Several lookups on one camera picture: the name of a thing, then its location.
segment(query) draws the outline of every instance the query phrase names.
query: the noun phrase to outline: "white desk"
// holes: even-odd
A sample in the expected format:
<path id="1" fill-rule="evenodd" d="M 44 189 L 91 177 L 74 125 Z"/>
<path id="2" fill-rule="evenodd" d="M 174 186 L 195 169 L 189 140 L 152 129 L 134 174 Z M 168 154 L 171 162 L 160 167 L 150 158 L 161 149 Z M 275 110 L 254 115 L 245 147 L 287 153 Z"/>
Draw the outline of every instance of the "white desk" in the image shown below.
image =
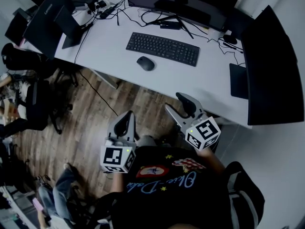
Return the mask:
<path id="1" fill-rule="evenodd" d="M 137 10 L 138 8 L 128 8 L 125 12 L 133 20 L 144 24 L 141 18 L 138 18 Z M 144 19 L 153 21 L 157 17 L 158 14 L 149 13 Z M 84 24 L 89 18 L 90 15 L 85 11 L 75 17 L 79 24 Z M 216 42 L 207 43 L 207 39 L 197 36 L 192 39 L 183 30 L 164 30 L 156 25 L 142 28 L 130 21 L 123 12 L 119 13 L 119 22 L 120 26 L 117 26 L 116 17 L 112 20 L 96 21 L 82 45 L 76 63 L 170 97 L 176 98 L 176 92 L 188 94 L 198 99 L 206 111 L 252 128 L 247 125 L 248 101 L 232 97 L 230 94 L 229 64 L 236 64 L 232 53 L 223 55 Z M 194 26 L 188 23 L 185 25 L 192 33 L 205 36 Z M 161 36 L 200 47 L 197 66 L 192 67 L 169 59 L 126 50 L 133 32 Z M 61 48 L 64 39 L 65 35 L 61 38 L 55 57 L 74 62 L 79 46 L 63 50 Z M 37 51 L 28 42 L 22 48 Z M 243 54 L 236 52 L 235 55 L 239 63 L 244 62 Z M 153 71 L 144 71 L 136 63 L 141 56 L 147 56 L 155 62 L 156 67 Z"/>

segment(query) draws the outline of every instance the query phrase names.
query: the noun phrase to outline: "monitor stand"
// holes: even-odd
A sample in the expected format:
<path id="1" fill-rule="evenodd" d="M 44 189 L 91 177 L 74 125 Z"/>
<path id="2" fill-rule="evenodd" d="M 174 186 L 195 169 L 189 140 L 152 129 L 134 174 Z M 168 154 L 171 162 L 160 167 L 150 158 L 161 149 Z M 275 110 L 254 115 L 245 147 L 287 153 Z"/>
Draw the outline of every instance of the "monitor stand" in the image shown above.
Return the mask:
<path id="1" fill-rule="evenodd" d="M 231 96 L 243 99 L 248 97 L 248 78 L 245 67 L 230 64 Z"/>
<path id="2" fill-rule="evenodd" d="M 176 20 L 178 20 L 178 22 L 179 22 L 179 24 L 180 24 L 180 27 L 181 27 L 181 28 L 184 28 L 184 30 L 190 35 L 190 37 L 191 37 L 192 39 L 194 39 L 194 37 L 192 36 L 192 34 L 190 33 L 190 31 L 186 28 L 186 26 L 183 24 L 182 20 L 179 18 L 178 15 L 172 15 L 172 16 L 168 16 L 168 17 L 165 17 L 165 18 L 162 18 L 162 19 L 159 19 L 159 20 L 155 20 L 155 21 L 146 23 L 146 25 L 151 25 L 151 24 L 159 25 L 160 22 L 167 21 L 167 20 L 171 20 L 171 19 L 176 19 Z"/>
<path id="3" fill-rule="evenodd" d="M 54 22 L 67 36 L 62 49 L 79 45 L 83 34 L 92 26 L 80 26 L 65 6 L 61 8 Z"/>

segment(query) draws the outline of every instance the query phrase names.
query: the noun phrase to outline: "black t-shirt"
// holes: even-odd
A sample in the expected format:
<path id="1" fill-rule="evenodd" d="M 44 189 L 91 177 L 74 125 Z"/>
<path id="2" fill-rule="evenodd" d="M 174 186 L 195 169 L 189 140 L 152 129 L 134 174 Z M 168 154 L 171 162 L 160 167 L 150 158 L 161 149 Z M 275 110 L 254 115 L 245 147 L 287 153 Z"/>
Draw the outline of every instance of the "black t-shirt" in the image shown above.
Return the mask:
<path id="1" fill-rule="evenodd" d="M 114 229 L 232 228 L 227 183 L 194 151 L 141 147 L 123 195 L 111 210 Z"/>

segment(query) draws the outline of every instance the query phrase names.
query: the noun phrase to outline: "white cube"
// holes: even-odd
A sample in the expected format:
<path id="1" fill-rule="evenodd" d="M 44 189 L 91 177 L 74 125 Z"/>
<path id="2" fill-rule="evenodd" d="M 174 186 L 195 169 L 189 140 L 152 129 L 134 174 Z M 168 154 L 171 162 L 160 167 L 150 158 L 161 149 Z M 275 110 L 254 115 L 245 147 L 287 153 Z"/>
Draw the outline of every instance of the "white cube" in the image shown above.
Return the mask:
<path id="1" fill-rule="evenodd" d="M 185 140 L 198 150 L 216 143 L 221 131 L 214 121 L 213 117 L 209 117 L 198 124 L 188 128 L 185 133 Z"/>
<path id="2" fill-rule="evenodd" d="M 135 147 L 102 146 L 100 164 L 106 171 L 128 173 L 135 157 Z"/>

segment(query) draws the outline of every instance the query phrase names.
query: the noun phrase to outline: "desk leg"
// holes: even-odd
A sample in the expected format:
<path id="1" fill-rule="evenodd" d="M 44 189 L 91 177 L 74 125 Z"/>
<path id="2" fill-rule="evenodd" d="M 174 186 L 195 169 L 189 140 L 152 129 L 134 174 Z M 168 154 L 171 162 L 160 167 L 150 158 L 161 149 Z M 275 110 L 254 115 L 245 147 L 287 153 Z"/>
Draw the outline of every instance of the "desk leg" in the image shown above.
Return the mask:
<path id="1" fill-rule="evenodd" d="M 93 73 L 95 73 L 98 77 L 100 77 L 102 80 L 104 80 L 109 86 L 111 86 L 114 89 L 118 89 L 117 83 L 115 83 L 107 74 L 104 74 L 102 72 L 96 71 L 91 69 Z"/>

